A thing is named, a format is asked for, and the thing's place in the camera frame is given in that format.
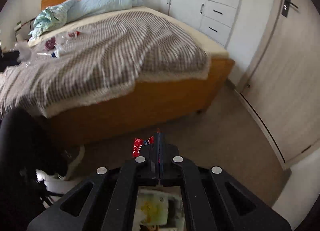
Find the crumpled clear plastic bag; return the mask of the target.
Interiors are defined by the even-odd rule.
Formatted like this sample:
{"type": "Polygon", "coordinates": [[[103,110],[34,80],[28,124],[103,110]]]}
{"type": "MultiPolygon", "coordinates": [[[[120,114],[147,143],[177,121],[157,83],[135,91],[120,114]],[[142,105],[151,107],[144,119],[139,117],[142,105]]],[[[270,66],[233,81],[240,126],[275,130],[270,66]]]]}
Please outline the crumpled clear plastic bag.
{"type": "Polygon", "coordinates": [[[74,49],[74,45],[71,42],[65,42],[62,44],[55,44],[54,48],[52,58],[61,58],[70,54],[74,49]]]}

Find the fern print trash bag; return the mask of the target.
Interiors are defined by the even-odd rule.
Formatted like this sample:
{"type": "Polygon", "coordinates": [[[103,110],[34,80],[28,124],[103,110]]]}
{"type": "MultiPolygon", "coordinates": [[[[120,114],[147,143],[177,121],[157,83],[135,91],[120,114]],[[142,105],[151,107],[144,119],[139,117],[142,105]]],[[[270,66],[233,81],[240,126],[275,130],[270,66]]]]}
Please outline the fern print trash bag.
{"type": "Polygon", "coordinates": [[[186,230],[180,187],[139,187],[132,230],[186,230]]]}

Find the purple crumpled cloth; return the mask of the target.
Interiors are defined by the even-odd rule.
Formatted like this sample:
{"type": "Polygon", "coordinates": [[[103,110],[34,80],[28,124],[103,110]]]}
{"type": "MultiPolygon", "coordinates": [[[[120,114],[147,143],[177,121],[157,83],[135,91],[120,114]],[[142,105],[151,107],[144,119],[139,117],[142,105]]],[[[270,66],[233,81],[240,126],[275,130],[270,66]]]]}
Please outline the purple crumpled cloth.
{"type": "Polygon", "coordinates": [[[46,50],[53,50],[55,49],[55,45],[56,37],[52,37],[45,42],[44,47],[46,48],[46,50]]]}

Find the cream bed sheet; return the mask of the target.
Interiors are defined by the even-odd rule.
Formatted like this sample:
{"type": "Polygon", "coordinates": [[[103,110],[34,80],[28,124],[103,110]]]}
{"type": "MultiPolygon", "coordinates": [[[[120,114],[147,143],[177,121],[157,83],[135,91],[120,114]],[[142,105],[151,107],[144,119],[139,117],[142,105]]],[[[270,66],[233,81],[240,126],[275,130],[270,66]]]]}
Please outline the cream bed sheet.
{"type": "Polygon", "coordinates": [[[148,8],[146,6],[140,6],[140,7],[134,7],[132,9],[127,9],[127,10],[120,10],[120,11],[113,11],[113,12],[107,12],[107,13],[103,13],[100,15],[96,15],[96,16],[91,16],[91,17],[87,17],[84,19],[80,19],[71,23],[68,23],[66,25],[64,25],[63,27],[48,32],[44,35],[41,35],[39,38],[35,39],[35,40],[30,40],[28,42],[29,47],[38,45],[41,41],[44,41],[48,38],[51,38],[55,35],[57,35],[58,33],[64,32],[64,31],[72,31],[75,28],[78,28],[80,26],[84,26],[87,24],[92,24],[95,22],[98,22],[100,20],[104,20],[107,19],[109,17],[113,17],[122,13],[126,13],[126,12],[137,12],[137,11],[142,11],[142,12],[148,12],[148,13],[152,13],[153,15],[157,16],[157,17],[163,17],[165,18],[167,21],[171,22],[172,24],[175,24],[177,26],[179,26],[180,28],[182,28],[193,40],[194,42],[203,50],[206,52],[207,55],[209,56],[213,56],[215,58],[229,58],[229,53],[228,51],[219,43],[215,42],[214,40],[212,40],[211,38],[209,38],[207,35],[205,35],[202,32],[199,32],[198,30],[192,28],[191,26],[176,20],[170,16],[167,16],[161,12],[158,12],[154,9],[148,8]]]}

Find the wooden bed frame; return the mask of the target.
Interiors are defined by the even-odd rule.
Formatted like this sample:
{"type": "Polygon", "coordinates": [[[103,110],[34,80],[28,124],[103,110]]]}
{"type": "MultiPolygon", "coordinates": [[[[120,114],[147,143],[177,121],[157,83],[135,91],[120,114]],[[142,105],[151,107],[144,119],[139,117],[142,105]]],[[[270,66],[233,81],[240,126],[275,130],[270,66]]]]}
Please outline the wooden bed frame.
{"type": "Polygon", "coordinates": [[[204,80],[138,81],[125,96],[71,108],[44,120],[64,144],[80,145],[133,132],[189,113],[203,112],[211,105],[234,65],[230,57],[207,56],[210,67],[204,80]]]}

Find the white plastic glove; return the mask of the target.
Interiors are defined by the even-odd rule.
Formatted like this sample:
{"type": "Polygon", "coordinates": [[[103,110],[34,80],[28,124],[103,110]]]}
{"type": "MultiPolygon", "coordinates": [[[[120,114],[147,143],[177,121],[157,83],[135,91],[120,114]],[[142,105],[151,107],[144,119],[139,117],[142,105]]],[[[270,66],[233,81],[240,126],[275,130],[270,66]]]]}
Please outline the white plastic glove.
{"type": "Polygon", "coordinates": [[[23,63],[26,68],[29,67],[33,59],[33,52],[28,43],[26,41],[16,42],[15,49],[19,52],[17,61],[23,63]]]}

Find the grey sneaker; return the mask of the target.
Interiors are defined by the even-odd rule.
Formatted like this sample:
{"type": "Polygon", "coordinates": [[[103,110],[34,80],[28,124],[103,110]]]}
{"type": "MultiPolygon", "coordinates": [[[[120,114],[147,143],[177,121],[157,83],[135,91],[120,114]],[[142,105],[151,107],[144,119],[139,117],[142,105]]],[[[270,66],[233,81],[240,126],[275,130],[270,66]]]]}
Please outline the grey sneaker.
{"type": "Polygon", "coordinates": [[[67,172],[65,176],[58,173],[54,175],[48,175],[44,171],[36,170],[36,176],[38,181],[49,181],[51,179],[60,179],[63,181],[68,181],[74,174],[76,168],[82,162],[85,155],[85,146],[74,146],[65,150],[65,156],[67,158],[67,172]]]}

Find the checkered bed blanket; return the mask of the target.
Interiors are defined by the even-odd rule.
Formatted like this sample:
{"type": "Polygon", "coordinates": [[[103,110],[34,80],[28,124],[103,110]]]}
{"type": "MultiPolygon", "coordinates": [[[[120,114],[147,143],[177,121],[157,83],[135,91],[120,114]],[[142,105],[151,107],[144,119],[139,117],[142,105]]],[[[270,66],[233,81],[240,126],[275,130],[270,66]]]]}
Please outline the checkered bed blanket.
{"type": "Polygon", "coordinates": [[[210,59],[178,25],[150,12],[123,12],[80,26],[57,57],[33,48],[1,73],[1,115],[23,108],[47,118],[125,96],[138,81],[204,80],[210,59]]]}

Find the red snack wrapper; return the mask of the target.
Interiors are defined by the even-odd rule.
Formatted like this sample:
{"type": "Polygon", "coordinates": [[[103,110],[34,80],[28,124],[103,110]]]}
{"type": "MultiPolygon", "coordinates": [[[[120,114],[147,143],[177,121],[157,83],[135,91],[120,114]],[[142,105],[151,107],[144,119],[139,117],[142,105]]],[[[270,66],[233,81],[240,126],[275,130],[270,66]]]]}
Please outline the red snack wrapper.
{"type": "Polygon", "coordinates": [[[140,156],[140,151],[142,147],[154,144],[154,136],[151,136],[148,139],[141,139],[141,138],[135,138],[134,143],[133,143],[133,148],[132,148],[132,157],[139,157],[140,156]]]}

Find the crumpled floral duvet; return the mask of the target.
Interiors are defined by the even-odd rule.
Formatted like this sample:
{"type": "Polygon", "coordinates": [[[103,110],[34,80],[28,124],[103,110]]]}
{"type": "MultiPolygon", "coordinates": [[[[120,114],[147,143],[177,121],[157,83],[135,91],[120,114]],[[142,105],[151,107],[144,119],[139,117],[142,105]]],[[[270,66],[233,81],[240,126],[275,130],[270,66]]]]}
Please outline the crumpled floral duvet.
{"type": "Polygon", "coordinates": [[[39,38],[42,34],[61,28],[67,23],[67,12],[79,0],[67,0],[61,4],[48,6],[35,18],[33,29],[29,32],[30,39],[39,38]]]}

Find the beige room door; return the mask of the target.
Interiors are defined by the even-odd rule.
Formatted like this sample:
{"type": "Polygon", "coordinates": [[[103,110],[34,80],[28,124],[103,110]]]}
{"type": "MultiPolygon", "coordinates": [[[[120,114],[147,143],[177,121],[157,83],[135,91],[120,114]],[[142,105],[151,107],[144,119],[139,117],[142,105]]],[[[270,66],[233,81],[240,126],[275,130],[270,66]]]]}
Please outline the beige room door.
{"type": "Polygon", "coordinates": [[[284,169],[319,147],[319,13],[312,0],[274,0],[240,95],[284,169]]]}

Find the light blue pillow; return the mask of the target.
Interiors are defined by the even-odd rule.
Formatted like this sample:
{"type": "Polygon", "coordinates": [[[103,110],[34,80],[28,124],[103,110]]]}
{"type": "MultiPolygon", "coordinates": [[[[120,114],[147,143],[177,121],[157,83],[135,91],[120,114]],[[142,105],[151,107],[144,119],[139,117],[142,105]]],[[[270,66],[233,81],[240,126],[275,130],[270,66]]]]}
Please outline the light blue pillow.
{"type": "Polygon", "coordinates": [[[142,0],[79,0],[67,11],[67,23],[139,6],[143,6],[142,0]]]}

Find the black bedside rack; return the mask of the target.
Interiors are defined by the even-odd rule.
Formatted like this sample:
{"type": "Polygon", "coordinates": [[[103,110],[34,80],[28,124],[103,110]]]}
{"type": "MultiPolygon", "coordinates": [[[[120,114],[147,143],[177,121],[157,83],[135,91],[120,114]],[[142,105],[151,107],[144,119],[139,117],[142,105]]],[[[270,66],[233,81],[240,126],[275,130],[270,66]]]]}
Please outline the black bedside rack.
{"type": "Polygon", "coordinates": [[[33,22],[35,18],[28,20],[24,23],[18,22],[14,28],[15,39],[17,42],[29,41],[30,35],[29,32],[33,30],[33,22]]]}

